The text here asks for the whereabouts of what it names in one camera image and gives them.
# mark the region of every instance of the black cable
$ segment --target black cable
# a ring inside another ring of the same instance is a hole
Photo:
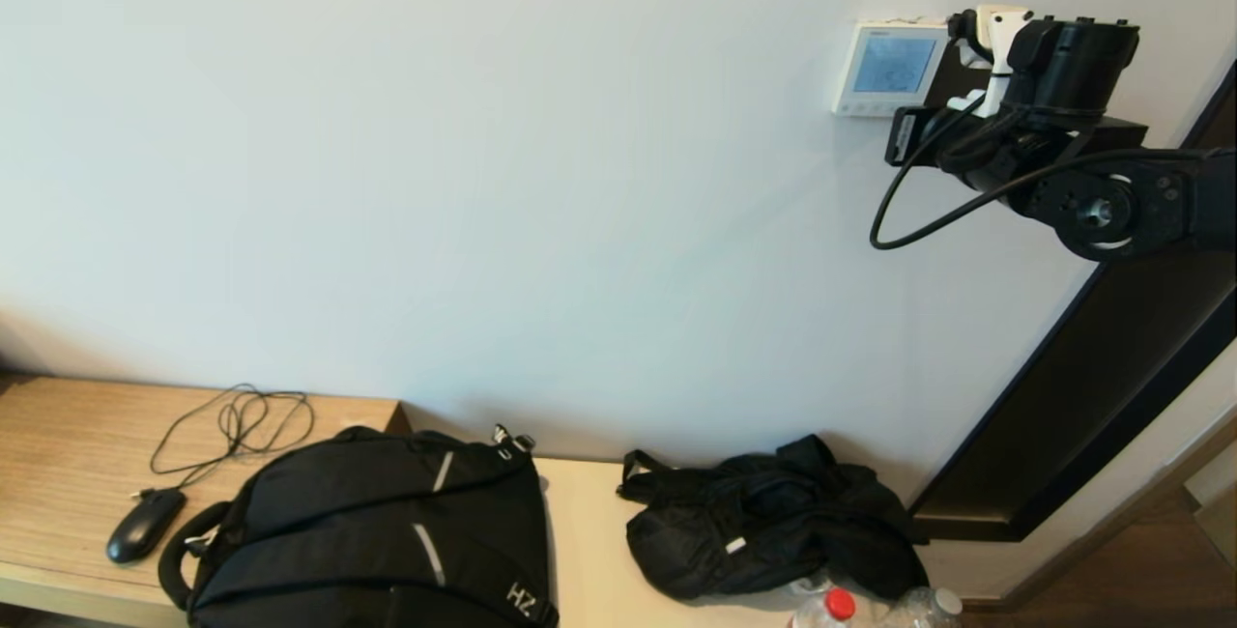
[[[884,198],[883,200],[881,200],[880,206],[876,209],[876,218],[872,219],[872,231],[868,232],[867,241],[870,245],[873,246],[873,248],[896,250],[898,248],[898,246],[905,246],[910,244],[910,241],[905,241],[905,245],[899,244],[902,240],[897,241],[880,240],[881,224],[884,223],[884,213],[888,213],[889,204],[893,202],[894,193],[898,192],[898,187],[901,187],[902,179],[905,179],[907,174],[910,173],[910,167],[915,164],[915,159],[919,158],[919,156],[923,156],[924,152],[927,152],[929,145],[935,143],[936,138],[940,138],[941,135],[948,134],[948,131],[950,131],[951,127],[957,126],[959,122],[962,122],[964,117],[970,116],[972,112],[975,112],[976,109],[980,109],[980,105],[983,104],[985,96],[986,95],[980,95],[980,99],[974,100],[974,103],[971,103],[971,105],[967,105],[966,109],[960,110],[960,112],[954,114],[954,116],[950,117],[949,121],[943,122],[943,125],[938,127],[936,131],[933,131],[931,135],[928,135],[927,138],[924,138],[923,142],[919,143],[919,147],[915,148],[915,152],[910,152],[910,157],[907,157],[905,162],[902,162],[902,167],[901,169],[898,169],[898,174],[893,176],[893,182],[891,182],[889,187],[886,188],[884,190]]]
[[[877,235],[880,232],[881,223],[884,219],[884,209],[888,206],[888,200],[892,198],[892,193],[896,187],[889,187],[889,192],[886,193],[886,199],[881,204],[881,209],[877,210],[877,218],[872,223],[872,232],[868,236],[872,246],[878,250],[897,250],[901,246],[914,244],[914,241],[923,240],[924,236],[931,235],[931,232],[939,232],[941,227],[949,226],[949,224],[957,223],[959,219],[966,218],[980,210],[981,206],[991,204],[991,202],[998,200],[1009,195],[1012,192],[1017,192],[1018,188],[1027,187],[1029,183],[1039,182],[1039,179],[1048,178],[1051,174],[1059,174],[1061,171],[1074,169],[1077,166],[1096,164],[1096,162],[1108,162],[1116,161],[1116,158],[1141,158],[1141,161],[1170,161],[1170,162],[1189,162],[1189,161],[1201,161],[1201,158],[1210,158],[1218,156],[1218,153],[1228,153],[1232,148],[1212,148],[1212,150],[1153,150],[1153,148],[1126,148],[1126,150],[1107,150],[1107,152],[1090,153],[1090,156],[1068,158],[1063,162],[1053,162],[1040,167],[1037,171],[1030,171],[1028,174],[1022,174],[1017,179],[1009,179],[1009,182],[1003,183],[1001,187],[991,189],[991,192],[981,193],[981,195],[971,198],[970,202],[956,206],[956,209],[950,210],[945,215],[934,219],[930,224],[924,224],[923,227],[915,229],[910,235],[902,236],[899,240],[893,241],[878,241]],[[894,183],[899,183],[899,179],[894,179]]]
[[[226,403],[224,403],[219,409],[219,413],[216,413],[215,422],[226,441],[224,454],[198,464],[173,466],[172,469],[158,469],[158,455],[163,452],[165,448],[167,448],[168,440],[172,439],[172,434],[176,431],[177,426],[181,426],[181,424],[189,418],[205,412],[220,401],[225,401]],[[272,401],[291,401],[293,402],[292,409],[283,417],[283,420],[280,422],[275,433],[266,443],[256,445],[249,444],[247,439],[250,435],[257,429],[257,426],[265,423],[266,418],[270,415],[270,402]],[[252,418],[250,415],[250,409],[255,407],[255,404],[261,407],[261,412],[257,413],[256,418]],[[308,426],[306,426],[306,431],[302,433],[299,438],[276,446],[280,435],[283,434],[288,423],[292,422],[292,417],[302,409],[309,413],[309,423]],[[299,445],[309,438],[310,433],[313,433],[314,420],[315,417],[313,404],[309,403],[309,396],[304,392],[261,392],[257,387],[244,382],[242,384],[236,384],[235,387],[230,387],[230,389],[221,391],[218,394],[212,396],[210,401],[207,403],[199,404],[199,407],[194,408],[189,413],[186,413],[181,418],[173,420],[172,425],[168,426],[167,433],[163,434],[163,439],[160,439],[158,446],[156,446],[155,451],[151,452],[150,470],[151,473],[158,475],[181,473],[183,471],[188,471],[186,477],[182,478],[181,483],[173,490],[187,488],[213,473],[220,464],[228,461],[230,457],[240,457],[246,454],[272,454]]]

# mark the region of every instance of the dark door frame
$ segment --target dark door frame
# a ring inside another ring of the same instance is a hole
[[[1237,64],[1184,148],[1233,145]],[[936,539],[1017,541],[1053,514],[1237,337],[1235,261],[1176,250],[1101,263],[910,506]]]

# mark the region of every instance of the black mouse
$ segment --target black mouse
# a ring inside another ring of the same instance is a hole
[[[108,540],[108,558],[113,562],[132,562],[150,555],[184,507],[184,493],[176,488],[148,490],[139,496],[141,502]]]

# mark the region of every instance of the thermostat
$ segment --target thermostat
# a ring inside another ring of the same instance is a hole
[[[897,109],[923,105],[946,46],[945,25],[909,21],[856,25],[834,112],[892,117]]]

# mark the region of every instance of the mouse cable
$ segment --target mouse cable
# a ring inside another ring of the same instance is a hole
[[[251,435],[257,426],[262,425],[271,417],[271,403],[276,401],[292,402],[292,408],[278,425],[275,426],[275,433],[270,435],[261,443],[250,443]],[[198,464],[189,464],[186,466],[173,466],[172,469],[160,469],[158,456],[167,448],[168,441],[172,439],[173,433],[176,433],[177,426],[181,426],[186,420],[205,412],[213,404],[221,404],[219,412],[215,414],[215,422],[219,426],[220,433],[224,435],[226,441],[226,449],[224,454],[212,457],[210,460],[202,461]],[[277,444],[280,435],[283,435],[283,430],[287,429],[288,424],[292,422],[292,417],[296,417],[297,412],[304,410],[309,413],[309,423],[306,425],[304,433],[298,435],[292,441]],[[313,404],[309,403],[309,396],[304,392],[261,392],[257,387],[242,382],[235,387],[229,387],[226,391],[221,391],[215,396],[212,396],[210,401],[193,410],[186,413],[172,425],[168,426],[167,433],[163,434],[163,439],[160,439],[158,446],[151,452],[150,470],[151,473],[166,475],[166,473],[182,473],[188,472],[181,483],[173,487],[173,490],[187,488],[208,475],[213,473],[219,465],[230,460],[230,457],[241,457],[245,455],[265,455],[273,454],[283,450],[292,449],[301,443],[304,443],[313,433],[314,426],[314,410]]]

